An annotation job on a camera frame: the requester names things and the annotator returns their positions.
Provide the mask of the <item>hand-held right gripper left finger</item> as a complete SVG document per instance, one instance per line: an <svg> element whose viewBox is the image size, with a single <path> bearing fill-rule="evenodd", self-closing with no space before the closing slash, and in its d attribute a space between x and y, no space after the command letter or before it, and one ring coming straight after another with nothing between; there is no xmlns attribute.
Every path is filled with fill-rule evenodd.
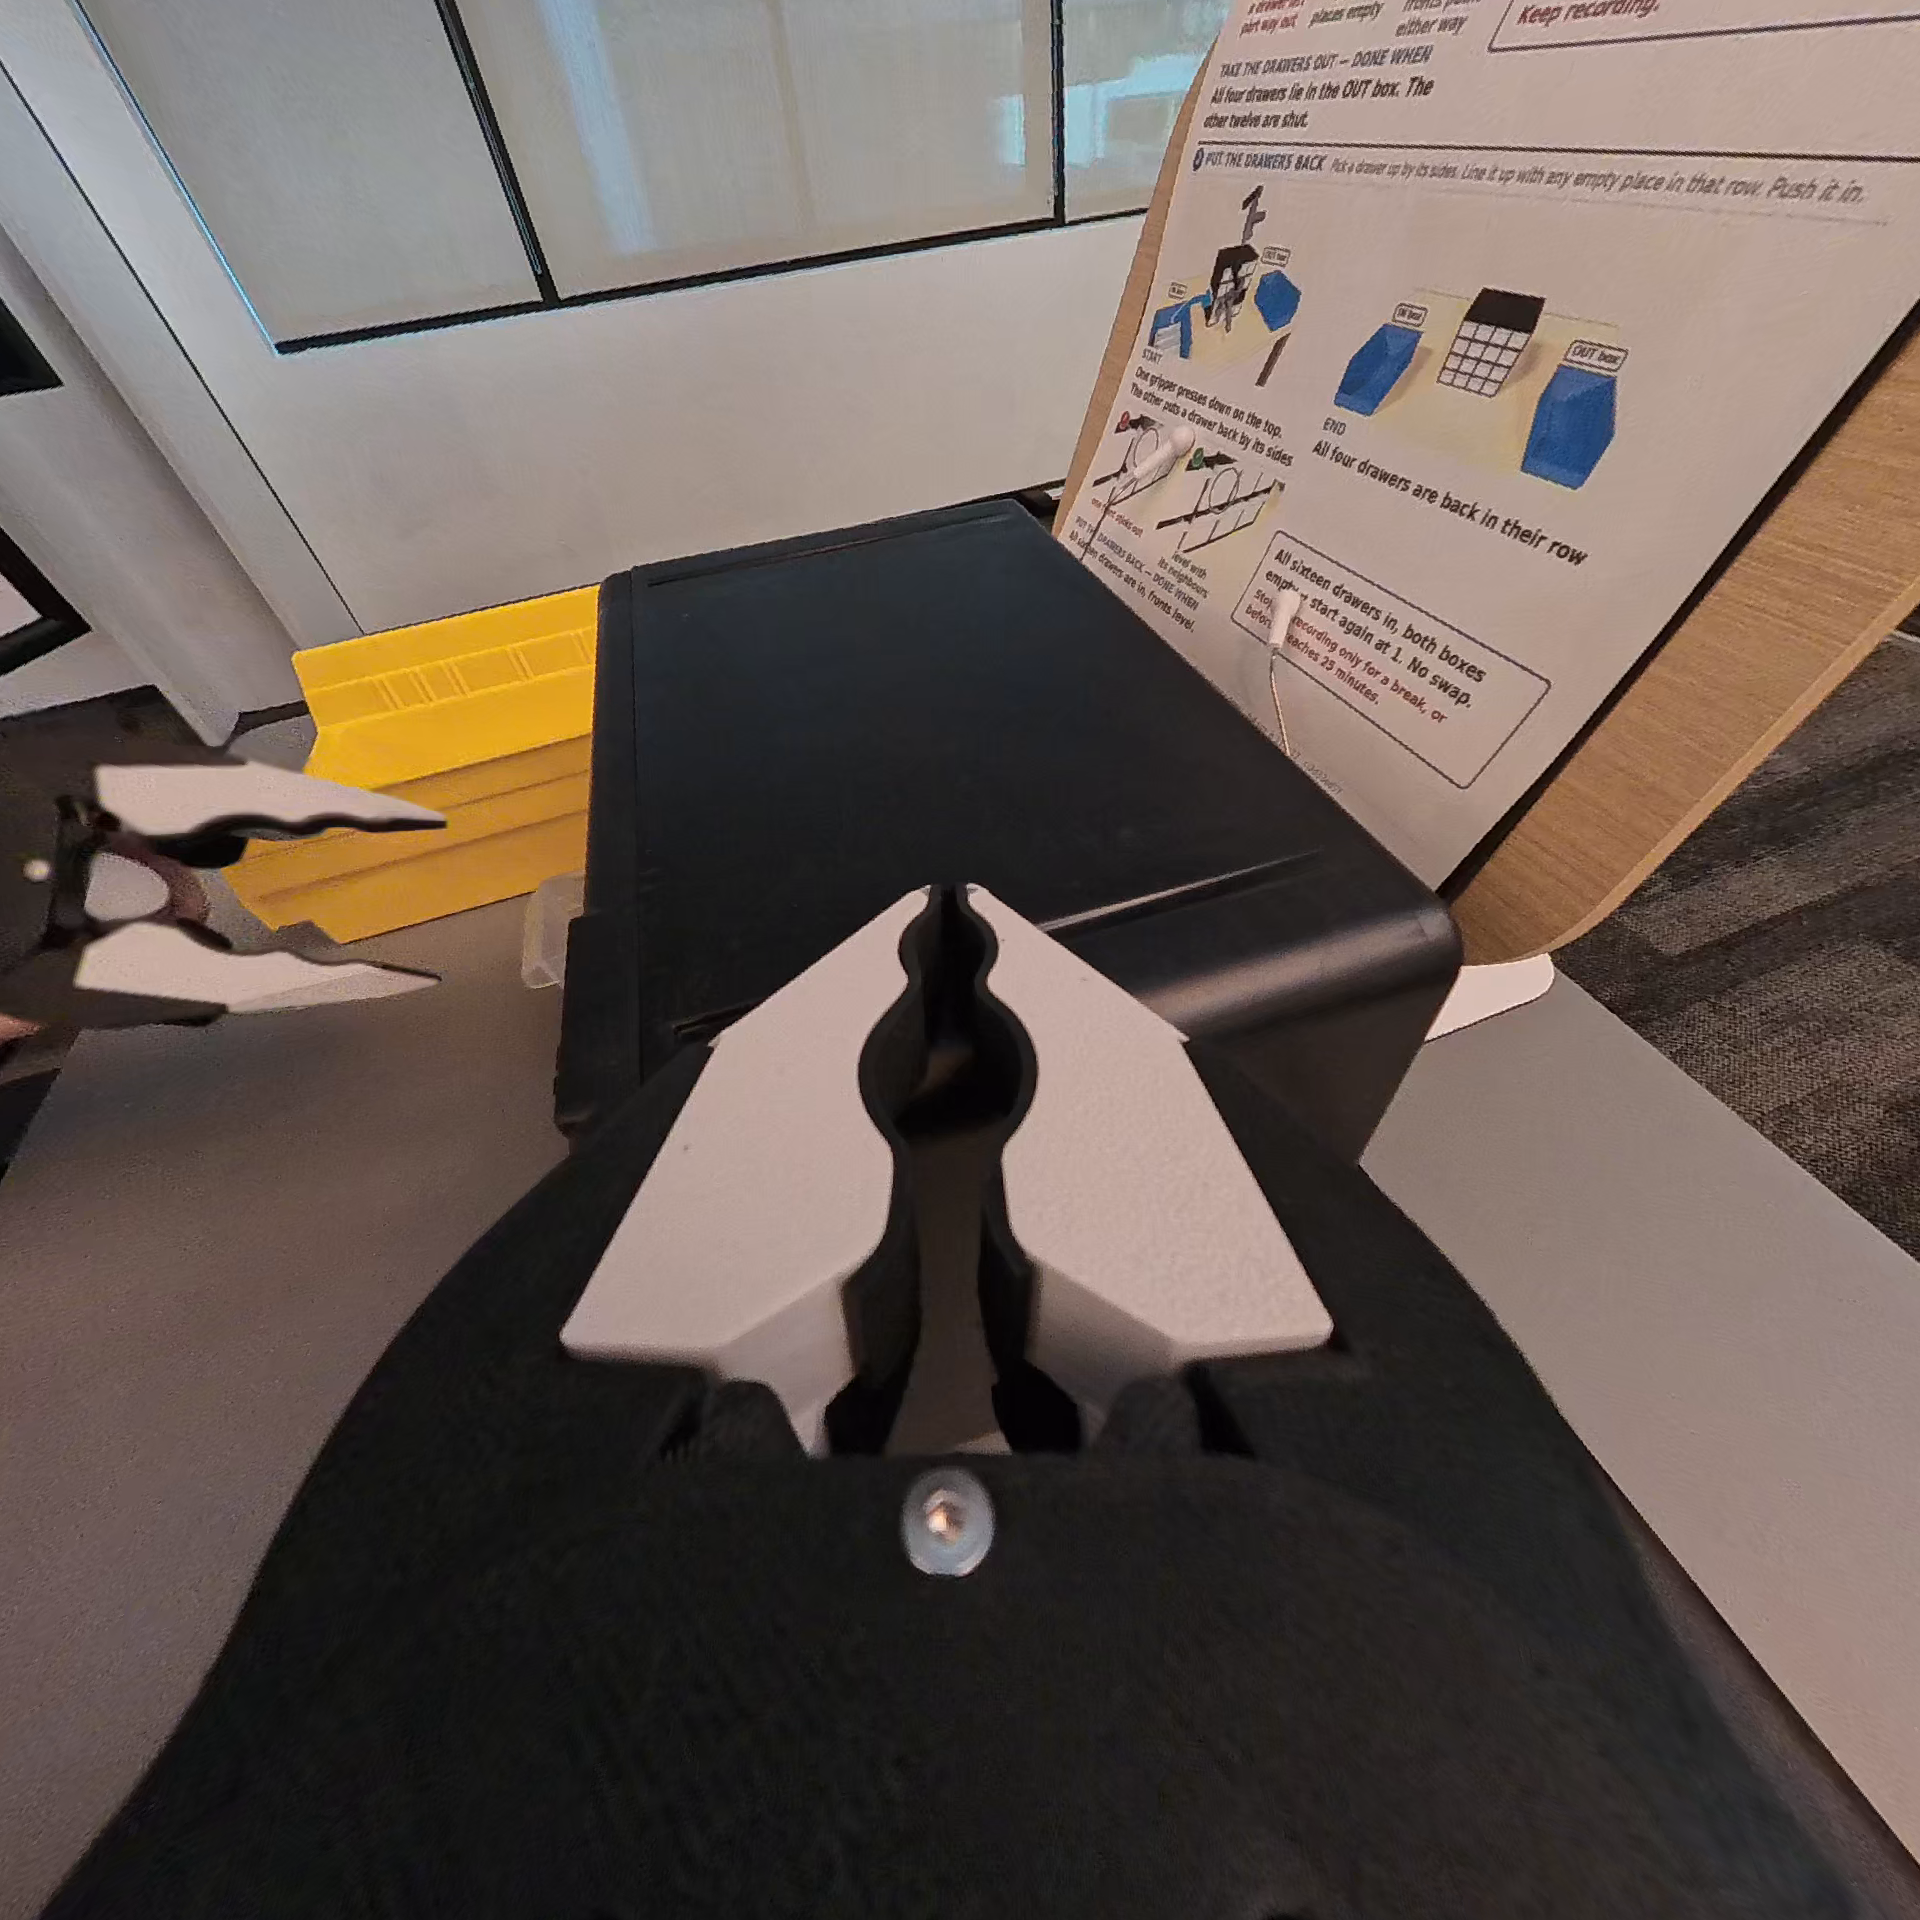
<svg viewBox="0 0 1920 1920"><path fill-rule="evenodd" d="M922 1345L904 1113L938 1036L954 887L906 887L715 1044L558 1345L777 1397L815 1454L883 1454Z"/></svg>

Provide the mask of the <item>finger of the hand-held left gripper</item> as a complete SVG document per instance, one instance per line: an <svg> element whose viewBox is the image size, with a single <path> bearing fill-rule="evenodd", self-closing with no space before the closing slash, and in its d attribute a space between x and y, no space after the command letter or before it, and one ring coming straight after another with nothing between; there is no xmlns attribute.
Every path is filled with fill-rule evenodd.
<svg viewBox="0 0 1920 1920"><path fill-rule="evenodd" d="M224 870L250 837L444 830L444 809L266 760L105 760L93 775L105 842L93 866Z"/></svg>
<svg viewBox="0 0 1920 1920"><path fill-rule="evenodd" d="M315 921L279 927L266 947L224 947L208 921L169 910L105 921L70 893L70 942L81 1021L255 1021L439 984L439 975L351 952Z"/></svg>

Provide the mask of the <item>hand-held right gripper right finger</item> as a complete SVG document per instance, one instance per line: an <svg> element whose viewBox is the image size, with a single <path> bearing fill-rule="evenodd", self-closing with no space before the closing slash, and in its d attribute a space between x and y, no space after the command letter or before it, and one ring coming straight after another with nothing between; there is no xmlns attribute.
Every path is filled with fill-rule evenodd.
<svg viewBox="0 0 1920 1920"><path fill-rule="evenodd" d="M1180 1024L969 881L978 1036L1014 1113L978 1212L1005 1451L1061 1454L1142 1380L1323 1356L1332 1315Z"/></svg>

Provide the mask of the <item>yellow plastic bin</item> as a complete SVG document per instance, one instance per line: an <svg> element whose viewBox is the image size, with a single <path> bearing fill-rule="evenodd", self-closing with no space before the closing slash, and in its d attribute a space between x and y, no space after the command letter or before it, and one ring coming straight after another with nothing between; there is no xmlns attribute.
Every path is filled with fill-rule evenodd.
<svg viewBox="0 0 1920 1920"><path fill-rule="evenodd" d="M599 583L299 649L307 782L411 799L444 830L326 830L233 881L283 927L369 942L534 893L585 866Z"/></svg>

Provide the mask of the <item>black drawer cabinet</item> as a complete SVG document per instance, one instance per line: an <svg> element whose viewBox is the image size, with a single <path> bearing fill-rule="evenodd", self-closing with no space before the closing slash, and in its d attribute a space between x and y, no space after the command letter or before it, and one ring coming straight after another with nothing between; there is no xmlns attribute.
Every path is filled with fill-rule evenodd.
<svg viewBox="0 0 1920 1920"><path fill-rule="evenodd" d="M984 881L1358 1162L1464 942L1033 507L599 581L558 1135L922 881Z"/></svg>

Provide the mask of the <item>glass partition window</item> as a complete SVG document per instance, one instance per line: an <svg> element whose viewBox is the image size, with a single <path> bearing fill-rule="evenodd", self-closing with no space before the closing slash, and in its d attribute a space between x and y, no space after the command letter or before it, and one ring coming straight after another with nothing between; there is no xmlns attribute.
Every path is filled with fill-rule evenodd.
<svg viewBox="0 0 1920 1920"><path fill-rule="evenodd" d="M1146 203L1229 9L81 0L270 350Z"/></svg>

